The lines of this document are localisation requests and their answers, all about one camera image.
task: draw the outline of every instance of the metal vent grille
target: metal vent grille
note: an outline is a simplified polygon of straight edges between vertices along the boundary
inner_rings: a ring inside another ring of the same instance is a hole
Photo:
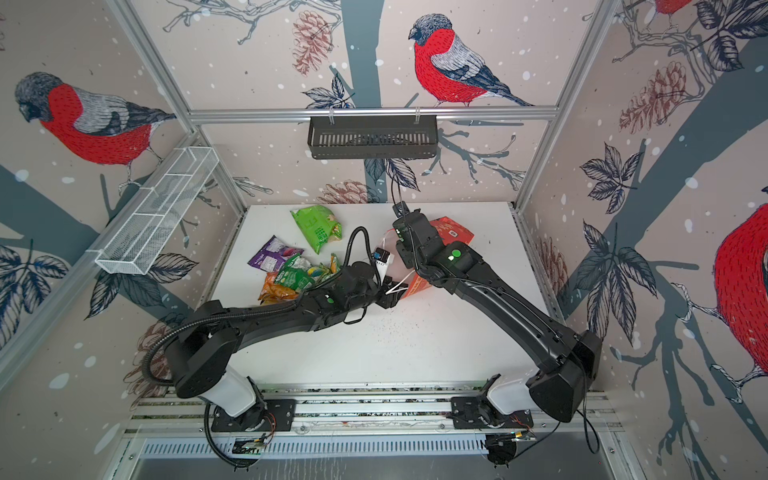
[[[437,117],[410,115],[312,118],[308,144],[325,158],[432,158],[437,154]]]
[[[235,458],[324,458],[339,456],[486,455],[485,435],[355,435],[337,437],[276,437],[266,449],[233,455],[235,441],[253,437],[214,439],[219,449]],[[214,457],[205,439],[148,439],[141,458]]]

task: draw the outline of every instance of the bird wing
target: bird wing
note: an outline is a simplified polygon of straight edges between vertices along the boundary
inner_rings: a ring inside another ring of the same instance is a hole
[[[127,103],[117,95],[92,94],[90,91],[73,87],[83,106],[83,113],[74,122],[78,131],[98,136],[118,135],[126,131],[128,118]]]
[[[488,70],[485,60],[464,45],[458,35],[453,36],[451,48],[446,53],[433,55],[431,60],[440,73],[463,84],[472,84],[469,83],[471,79],[483,68]]]

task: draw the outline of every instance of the black cable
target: black cable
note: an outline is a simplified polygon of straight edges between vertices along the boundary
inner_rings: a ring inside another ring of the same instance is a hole
[[[531,445],[530,447],[526,448],[522,452],[520,452],[517,455],[515,455],[515,457],[512,460],[517,460],[518,458],[520,458],[520,455],[523,455],[528,450],[534,448],[536,445],[538,445],[538,444],[542,443],[544,440],[548,439],[550,437],[550,435],[552,435],[558,429],[559,426],[560,426],[560,422],[558,422],[558,424],[554,426],[554,429],[551,432],[549,432],[547,435],[544,435],[543,437],[541,437],[541,440],[537,440],[535,444]]]
[[[346,255],[344,256],[344,266],[349,265],[349,255],[352,253],[352,245],[355,242],[355,237],[358,233],[362,232],[363,237],[366,239],[366,255],[368,256],[368,263],[371,264],[373,267],[373,272],[376,274],[376,285],[381,287],[382,285],[382,278],[379,275],[379,269],[376,268],[376,261],[373,259],[373,253],[371,253],[371,240],[368,237],[368,230],[366,230],[365,227],[357,227],[355,230],[352,231],[352,234],[349,236],[349,242],[346,245]]]
[[[174,386],[173,380],[159,379],[156,376],[154,376],[154,374],[152,373],[152,360],[157,355],[157,352],[159,352],[160,349],[163,348],[163,346],[165,346],[166,344],[170,343],[173,339],[175,339],[179,335],[179,333],[182,333],[189,329],[193,329],[198,326],[219,323],[224,320],[248,319],[248,318],[255,319],[261,316],[271,315],[274,313],[289,312],[290,310],[293,310],[294,308],[296,308],[296,304],[299,302],[300,298],[301,297],[287,303],[276,303],[274,305],[261,306],[259,308],[246,311],[246,312],[222,313],[220,315],[207,316],[205,318],[195,320],[194,322],[188,323],[186,325],[179,326],[176,329],[171,330],[169,333],[166,333],[165,335],[163,335],[157,342],[154,343],[154,345],[152,345],[152,347],[150,347],[147,354],[144,355],[143,359],[141,359],[141,375],[149,383],[153,383],[155,385],[160,385],[160,386]]]
[[[214,451],[217,457],[221,458],[226,463],[233,466],[235,468],[235,471],[237,471],[238,468],[245,468],[247,470],[251,465],[258,462],[258,458],[255,460],[249,460],[244,458],[230,458],[226,456],[224,452],[219,450],[219,447],[217,447],[216,443],[214,443],[214,437],[210,434],[210,423],[208,422],[209,417],[210,417],[210,402],[205,402],[205,412],[203,413],[203,430],[205,431],[205,439],[208,441],[208,446],[210,446],[210,449]]]

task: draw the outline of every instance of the green snack bag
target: green snack bag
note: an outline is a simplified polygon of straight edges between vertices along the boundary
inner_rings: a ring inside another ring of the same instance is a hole
[[[291,210],[290,214],[315,253],[320,253],[320,247],[326,243],[341,240],[341,223],[328,207],[313,205],[301,210]]]
[[[294,255],[280,269],[277,278],[275,278],[275,283],[301,292],[308,286],[312,286],[315,282],[306,272],[311,266],[312,264],[306,258],[302,258],[301,255]]]

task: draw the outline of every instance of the pine cone illustration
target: pine cone illustration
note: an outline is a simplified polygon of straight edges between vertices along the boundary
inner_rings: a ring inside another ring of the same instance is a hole
[[[630,128],[634,134],[643,128],[650,130],[656,124],[663,124],[685,95],[685,67],[679,61],[656,70],[637,96],[632,97],[626,111],[619,116],[619,131]]]
[[[147,382],[141,375],[141,360],[144,355],[147,354],[150,347],[157,342],[160,337],[170,332],[173,328],[162,322],[157,322],[150,326],[144,335],[139,337],[136,345],[136,355],[134,355],[134,369],[131,370],[125,377],[123,382],[128,383],[127,392],[128,395],[136,395],[136,399],[131,403],[131,410],[135,410],[138,406],[139,400],[146,397],[158,397],[163,396],[168,391],[168,387],[159,386]],[[158,378],[165,378],[170,373],[168,368],[168,362],[165,360],[165,355],[158,354],[152,360],[151,365],[152,373]]]
[[[552,237],[547,240],[539,238],[536,247],[554,294],[559,296],[564,291],[565,284],[568,283],[568,267],[565,265],[565,257],[552,244]]]
[[[323,17],[315,12],[301,12],[299,19],[293,24],[293,67],[302,75],[317,70],[328,52],[333,50],[331,45],[331,27]]]
[[[367,204],[372,199],[368,188],[358,181],[346,180],[343,184],[326,185],[323,195],[317,197],[321,204]]]

